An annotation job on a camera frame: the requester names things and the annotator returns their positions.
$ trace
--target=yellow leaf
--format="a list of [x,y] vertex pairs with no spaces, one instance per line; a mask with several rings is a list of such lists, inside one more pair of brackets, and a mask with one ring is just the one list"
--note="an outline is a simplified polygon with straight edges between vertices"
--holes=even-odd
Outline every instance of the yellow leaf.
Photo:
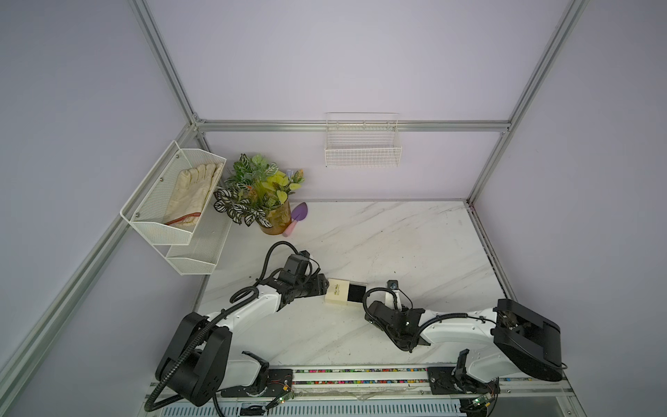
[[278,200],[280,200],[280,204],[287,201],[287,193],[285,193],[284,191],[278,190],[278,191],[275,192],[275,194],[278,196]]

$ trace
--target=marble tabletop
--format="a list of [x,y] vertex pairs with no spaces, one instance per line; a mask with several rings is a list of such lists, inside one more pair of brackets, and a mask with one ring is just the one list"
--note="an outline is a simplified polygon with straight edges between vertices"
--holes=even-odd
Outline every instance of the marble tabletop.
[[[460,201],[309,202],[308,216],[289,238],[266,235],[255,224],[232,225],[198,312],[228,307],[230,295],[254,283],[266,251],[279,240],[307,250],[327,278],[369,289],[398,280],[417,308],[469,312],[504,297]],[[276,248],[268,271],[290,253]],[[471,347],[444,343],[403,352],[364,320],[360,305],[325,304],[323,297],[296,299],[232,340],[232,353],[250,350],[272,366],[435,364],[455,362]]]

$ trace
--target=wall-mounted wire basket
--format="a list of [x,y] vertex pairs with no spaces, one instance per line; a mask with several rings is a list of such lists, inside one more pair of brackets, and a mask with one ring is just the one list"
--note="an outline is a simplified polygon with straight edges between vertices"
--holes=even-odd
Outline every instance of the wall-mounted wire basket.
[[215,271],[231,227],[231,219],[212,207],[204,210],[190,244],[171,246],[165,259],[181,275],[206,275]]
[[[202,149],[181,149],[175,142],[170,147],[174,145],[176,146],[174,155],[139,207],[133,213],[128,214],[129,218],[125,217],[129,202],[121,210],[121,216],[151,245],[187,245],[201,224],[197,222],[194,227],[189,228],[164,224],[167,204],[171,199],[178,174],[184,169],[195,168],[201,164],[224,164],[227,161],[223,157]],[[213,183],[218,183],[221,175],[222,169],[219,169],[213,178]],[[212,196],[213,193],[209,193],[204,208],[209,206]]]
[[[166,165],[164,162],[158,165],[160,161],[167,161],[169,155],[171,159]],[[225,162],[226,159],[218,155],[201,149],[181,149],[176,142],[172,142],[151,170],[155,172],[164,165],[159,178],[147,192],[144,191],[147,185],[140,185],[121,209],[121,217],[181,275],[205,275],[215,270],[231,227],[231,219],[213,208],[213,192],[210,192],[197,224],[180,228],[164,224],[176,178],[183,169],[207,163],[222,163],[224,166]],[[142,184],[151,184],[150,175]],[[222,169],[219,169],[212,183],[218,184],[221,175]],[[145,197],[137,203],[135,196],[143,192],[146,192]]]
[[327,113],[327,167],[397,167],[398,113]]

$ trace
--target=black cable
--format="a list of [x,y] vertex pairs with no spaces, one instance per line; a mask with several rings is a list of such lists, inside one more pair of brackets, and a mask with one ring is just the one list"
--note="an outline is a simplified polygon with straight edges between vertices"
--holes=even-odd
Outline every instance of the black cable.
[[481,316],[480,316],[480,317],[468,316],[468,318],[473,318],[473,319],[475,319],[475,320],[481,320],[482,323],[484,323],[484,322],[491,322],[491,323],[495,324],[496,326],[498,325],[495,321],[493,321],[493,320],[491,320],[491,319],[488,319],[488,318],[486,318],[486,317],[481,317]]
[[412,350],[417,346],[417,343],[419,342],[419,336],[422,334],[428,326],[431,326],[433,323],[438,323],[441,322],[442,320],[449,320],[450,318],[469,318],[468,313],[449,313],[449,314],[443,314],[442,316],[435,316],[432,319],[426,320],[424,324],[419,326],[417,329],[417,333],[412,337],[412,340],[408,344],[408,351],[412,353]]
[[231,296],[229,299],[230,302],[235,302],[238,301],[241,297],[244,297],[248,294],[252,295],[245,300],[234,304],[232,307],[230,307],[227,310],[222,310],[220,314],[218,314],[216,317],[214,317],[210,322],[204,326],[199,333],[192,339],[192,341],[187,345],[183,353],[178,357],[178,359],[174,362],[173,366],[169,369],[169,371],[164,374],[160,382],[157,384],[151,395],[148,396],[148,399],[146,400],[146,404],[144,405],[143,409],[151,412],[155,411],[159,408],[162,408],[164,406],[167,406],[173,402],[176,402],[183,397],[180,395],[174,395],[171,396],[165,400],[162,400],[160,402],[155,402],[157,397],[162,393],[162,390],[165,389],[173,375],[176,373],[176,370],[185,362],[186,359],[189,358],[190,354],[195,350],[197,346],[199,346],[202,342],[203,339],[209,334],[209,332],[215,327],[215,325],[220,322],[220,320],[226,318],[228,315],[231,313],[235,312],[236,310],[248,305],[250,302],[253,300],[257,299],[259,297],[259,290],[256,287],[245,287],[240,289],[239,291],[236,291],[234,295]]
[[256,287],[260,281],[264,279],[264,274],[266,274],[266,268],[269,267],[269,258],[271,257],[271,253],[273,252],[274,249],[276,249],[280,245],[287,245],[289,246],[295,254],[299,254],[299,251],[296,250],[293,244],[286,242],[284,240],[281,240],[280,242],[274,243],[270,248],[269,251],[266,252],[266,258],[264,258],[264,267],[261,269],[261,274],[259,275],[259,278],[255,280],[254,286]]
[[[394,291],[390,290],[389,288],[381,288],[381,287],[371,288],[370,290],[368,290],[368,291],[364,294],[364,296],[363,296],[363,298],[362,298],[362,305],[364,306],[364,312],[365,312],[365,313],[366,313],[372,320],[374,320],[374,321],[376,321],[376,322],[378,321],[378,318],[375,317],[373,314],[371,314],[370,311],[368,311],[368,306],[366,305],[366,300],[368,299],[368,296],[369,296],[369,295],[371,295],[372,293],[377,292],[377,291],[388,292],[389,294],[391,294],[392,297],[394,297],[394,309],[395,309],[395,310],[398,310],[398,297],[396,297],[396,293],[395,293]],[[408,344],[407,346],[405,346],[405,345],[403,345],[403,344],[399,344],[399,343],[397,342],[397,340],[399,339],[398,335],[391,335],[391,334],[389,333],[388,329],[385,328],[384,326],[382,326],[382,330],[384,331],[384,334],[387,335],[387,337],[389,338],[389,340],[391,340],[392,343],[393,343],[397,348],[399,348],[400,350],[403,350],[404,352],[407,352],[407,351],[410,349],[410,345],[409,345],[409,344]]]
[[317,274],[319,273],[319,271],[320,271],[319,262],[316,261],[316,260],[314,260],[313,258],[310,258],[310,260],[313,261],[313,262],[315,262],[315,263],[317,264],[317,269],[315,270],[315,272],[313,272],[313,273],[311,274],[311,276],[313,276],[313,275],[317,275]]
[[410,297],[408,297],[408,295],[407,295],[406,293],[404,293],[403,290],[401,290],[400,288],[399,288],[398,290],[401,292],[401,294],[403,294],[403,295],[408,299],[408,301],[410,302],[410,310],[412,310],[412,308],[413,308],[415,305],[414,305],[414,303],[412,302],[412,300],[410,299]]
[[533,359],[539,361],[541,364],[543,364],[543,365],[545,365],[545,366],[548,366],[548,367],[551,368],[551,369],[555,369],[555,370],[566,370],[566,369],[568,369],[568,365],[567,365],[565,362],[563,362],[563,361],[560,362],[560,364],[561,364],[562,366],[556,366],[556,365],[546,364],[546,363],[542,362],[538,357],[536,357],[535,355],[533,355],[532,353],[530,353],[529,351],[527,351],[525,347],[521,346],[521,345],[518,344],[518,343],[515,343],[515,345],[517,345],[519,348],[521,348],[521,350],[523,350],[525,353],[527,353],[531,358],[533,358]]
[[220,404],[217,402],[217,392],[213,393],[213,408],[215,408],[218,417],[225,417],[225,414],[222,414],[222,410],[220,409]]
[[496,394],[496,399],[494,400],[493,405],[491,405],[491,408],[486,409],[486,417],[491,416],[491,413],[496,409],[496,404],[498,403],[498,394]]

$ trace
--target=beige glove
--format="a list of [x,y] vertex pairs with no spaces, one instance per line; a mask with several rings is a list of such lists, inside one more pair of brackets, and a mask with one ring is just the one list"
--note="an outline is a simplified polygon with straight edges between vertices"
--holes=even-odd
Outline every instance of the beige glove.
[[174,227],[194,226],[197,224],[204,203],[215,187],[213,178],[218,177],[222,164],[201,164],[196,168],[179,172],[176,186],[167,204],[164,223]]

